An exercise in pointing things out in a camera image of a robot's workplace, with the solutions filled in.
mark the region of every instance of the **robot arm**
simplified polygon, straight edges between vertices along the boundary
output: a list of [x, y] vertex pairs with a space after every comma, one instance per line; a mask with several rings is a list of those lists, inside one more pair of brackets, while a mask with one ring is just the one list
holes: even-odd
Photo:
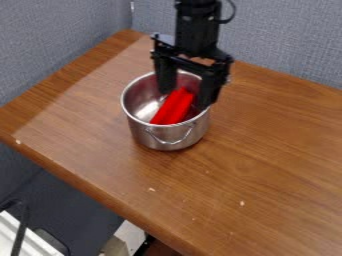
[[[176, 85], [176, 72], [183, 69], [201, 77], [196, 106], [207, 108], [216, 102], [220, 88], [227, 83], [232, 57], [217, 49], [219, 25], [228, 23], [235, 16], [220, 20], [221, 2], [219, 0], [176, 0], [176, 35], [155, 33], [152, 59], [155, 64], [159, 91], [169, 93]], [[212, 59], [211, 66], [201, 65], [188, 58]]]

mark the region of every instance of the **stainless steel pot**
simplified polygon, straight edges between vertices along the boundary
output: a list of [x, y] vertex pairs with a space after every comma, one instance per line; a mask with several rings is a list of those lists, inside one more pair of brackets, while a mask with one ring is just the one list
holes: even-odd
[[[179, 72], [176, 86], [184, 86], [195, 94], [199, 91], [200, 78], [189, 73]], [[199, 112], [196, 106], [185, 121], [173, 125], [152, 125], [149, 120], [157, 112], [165, 95], [157, 90], [155, 73], [135, 79], [121, 94], [121, 107], [127, 114], [131, 133], [135, 140], [156, 150], [179, 150], [193, 145], [208, 129], [209, 108]]]

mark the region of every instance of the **white object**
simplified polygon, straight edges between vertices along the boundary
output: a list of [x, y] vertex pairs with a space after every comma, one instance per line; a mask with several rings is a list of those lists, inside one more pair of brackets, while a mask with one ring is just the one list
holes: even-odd
[[132, 256], [145, 240], [144, 231], [125, 220], [113, 235], [125, 243]]
[[[0, 214], [0, 256], [10, 255], [18, 223], [8, 212]], [[20, 256], [62, 256], [62, 254], [26, 229]]]

